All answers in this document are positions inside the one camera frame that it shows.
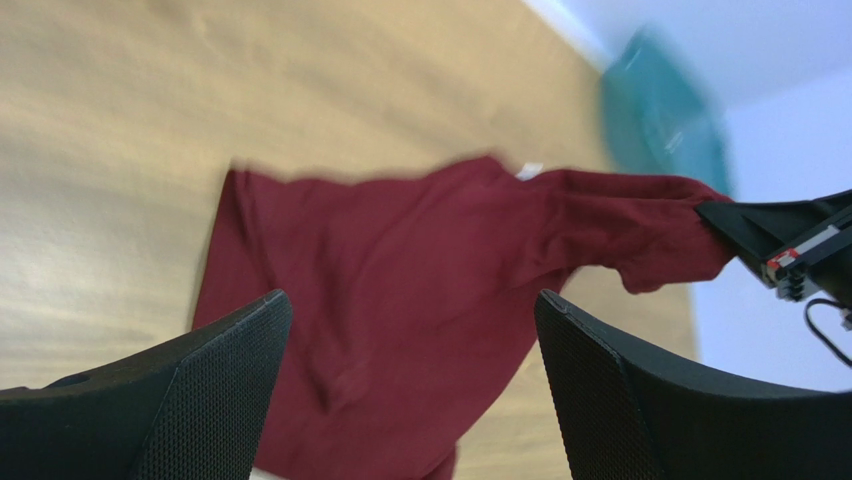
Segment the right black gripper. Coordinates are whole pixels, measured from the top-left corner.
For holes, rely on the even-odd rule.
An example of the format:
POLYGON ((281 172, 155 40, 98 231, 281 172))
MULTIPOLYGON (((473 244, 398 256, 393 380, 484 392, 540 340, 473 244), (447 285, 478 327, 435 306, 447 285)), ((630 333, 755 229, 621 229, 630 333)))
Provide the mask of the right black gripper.
POLYGON ((710 201, 698 215, 786 301, 820 291, 851 306, 851 192, 776 203, 710 201))

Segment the maroon t shirt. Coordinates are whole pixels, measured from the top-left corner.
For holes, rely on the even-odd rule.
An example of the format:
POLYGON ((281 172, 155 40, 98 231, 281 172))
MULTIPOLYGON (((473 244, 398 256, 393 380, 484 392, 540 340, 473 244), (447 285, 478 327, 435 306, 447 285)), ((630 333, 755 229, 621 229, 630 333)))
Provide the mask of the maroon t shirt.
POLYGON ((194 315, 280 289, 294 316, 255 459, 285 479, 449 479, 459 439, 533 347, 542 290, 579 268, 633 294, 715 278, 731 253, 679 176, 485 156, 341 184, 227 173, 194 315))

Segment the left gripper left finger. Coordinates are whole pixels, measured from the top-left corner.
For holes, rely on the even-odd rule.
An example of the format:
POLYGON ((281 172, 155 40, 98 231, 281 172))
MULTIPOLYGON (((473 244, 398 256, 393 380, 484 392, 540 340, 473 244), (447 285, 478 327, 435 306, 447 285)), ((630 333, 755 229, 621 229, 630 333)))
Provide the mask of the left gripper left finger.
POLYGON ((5 479, 247 479, 292 322, 272 291, 200 329, 1 394, 5 479))

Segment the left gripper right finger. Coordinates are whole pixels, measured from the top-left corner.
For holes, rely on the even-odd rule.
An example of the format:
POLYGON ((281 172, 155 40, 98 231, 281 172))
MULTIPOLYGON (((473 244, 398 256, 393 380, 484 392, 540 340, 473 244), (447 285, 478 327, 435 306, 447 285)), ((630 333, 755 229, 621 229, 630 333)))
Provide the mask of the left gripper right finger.
POLYGON ((851 395, 684 358, 541 292, 534 317, 575 479, 847 479, 851 395))

